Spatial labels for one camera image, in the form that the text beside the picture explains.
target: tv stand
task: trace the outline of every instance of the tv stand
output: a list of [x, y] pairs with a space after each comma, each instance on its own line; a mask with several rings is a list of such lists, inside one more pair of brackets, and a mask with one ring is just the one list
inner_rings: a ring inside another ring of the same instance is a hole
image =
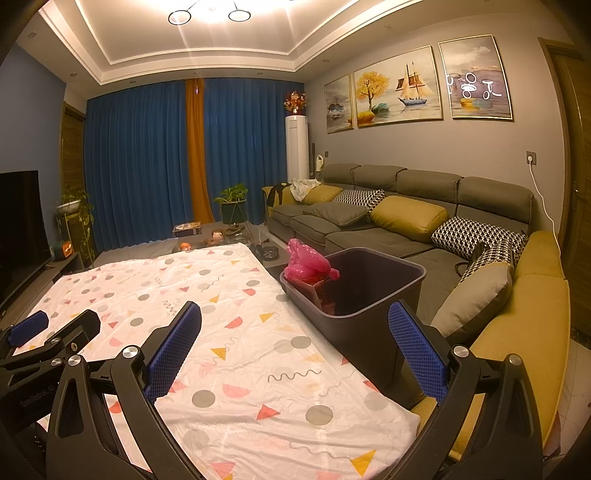
[[15, 300], [7, 308], [6, 314], [0, 319], [0, 330], [27, 318], [31, 308], [41, 300], [47, 290], [63, 275], [84, 270], [82, 258], [78, 252], [59, 262], [49, 262], [41, 272], [27, 283], [15, 296]]

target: blue curtain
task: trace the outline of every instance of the blue curtain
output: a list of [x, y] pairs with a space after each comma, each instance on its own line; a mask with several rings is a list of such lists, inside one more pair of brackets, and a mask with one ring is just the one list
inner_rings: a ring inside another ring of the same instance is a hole
[[[296, 82], [266, 79], [205, 80], [205, 156], [207, 191], [213, 200], [236, 183], [248, 187], [248, 215], [264, 218], [261, 188], [287, 181], [285, 117], [287, 93], [304, 91]], [[214, 217], [219, 205], [212, 201]]]
[[193, 220], [184, 81], [89, 100], [84, 157], [99, 251], [169, 238]]

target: orange curtain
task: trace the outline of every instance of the orange curtain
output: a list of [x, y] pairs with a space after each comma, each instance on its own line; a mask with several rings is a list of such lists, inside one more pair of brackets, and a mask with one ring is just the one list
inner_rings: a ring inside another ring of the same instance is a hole
[[212, 207], [207, 195], [205, 176], [205, 140], [203, 125], [203, 79], [188, 79], [187, 89], [187, 150], [189, 157], [189, 184], [195, 220], [212, 223]]

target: picture frame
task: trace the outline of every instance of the picture frame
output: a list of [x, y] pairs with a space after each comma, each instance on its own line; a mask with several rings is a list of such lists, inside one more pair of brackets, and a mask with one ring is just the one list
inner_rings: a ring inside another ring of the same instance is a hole
[[355, 105], [352, 100], [351, 75], [345, 75], [324, 86], [326, 132], [328, 134], [354, 129]]
[[505, 69], [495, 37], [439, 42], [453, 119], [513, 120]]
[[358, 128], [443, 120], [431, 45], [357, 70], [353, 74], [353, 88]]

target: power outlet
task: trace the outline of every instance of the power outlet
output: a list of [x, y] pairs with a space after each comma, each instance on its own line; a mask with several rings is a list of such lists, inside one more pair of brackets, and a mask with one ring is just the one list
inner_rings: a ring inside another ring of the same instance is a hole
[[525, 161], [529, 164], [531, 163], [532, 165], [537, 165], [537, 159], [535, 157], [535, 152], [525, 152]]

